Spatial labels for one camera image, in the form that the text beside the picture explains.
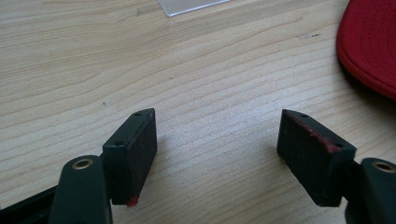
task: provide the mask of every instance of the clamp jaw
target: clamp jaw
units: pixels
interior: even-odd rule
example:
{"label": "clamp jaw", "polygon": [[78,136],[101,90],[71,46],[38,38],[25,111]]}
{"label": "clamp jaw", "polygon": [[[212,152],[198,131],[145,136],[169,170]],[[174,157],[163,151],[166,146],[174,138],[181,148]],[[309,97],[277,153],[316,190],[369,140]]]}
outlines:
{"label": "clamp jaw", "polygon": [[396,165],[380,159],[353,161],[356,148],[311,117],[283,110],[277,153],[315,204],[348,200],[346,223],[396,223]]}
{"label": "clamp jaw", "polygon": [[62,169],[59,185],[0,211],[4,223],[113,223],[113,204],[134,205],[157,153],[155,110],[132,114],[105,142],[100,156]]}

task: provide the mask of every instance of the table surface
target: table surface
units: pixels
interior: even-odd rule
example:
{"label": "table surface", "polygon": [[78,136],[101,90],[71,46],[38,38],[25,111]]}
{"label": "table surface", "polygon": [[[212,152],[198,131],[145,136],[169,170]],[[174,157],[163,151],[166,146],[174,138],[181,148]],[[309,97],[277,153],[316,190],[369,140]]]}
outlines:
{"label": "table surface", "polygon": [[346,0],[235,0],[167,18],[155,0],[0,2],[0,205],[55,186],[154,107],[158,153],[115,223],[345,223],[276,154],[281,110],[396,162],[396,104],[337,61]]}

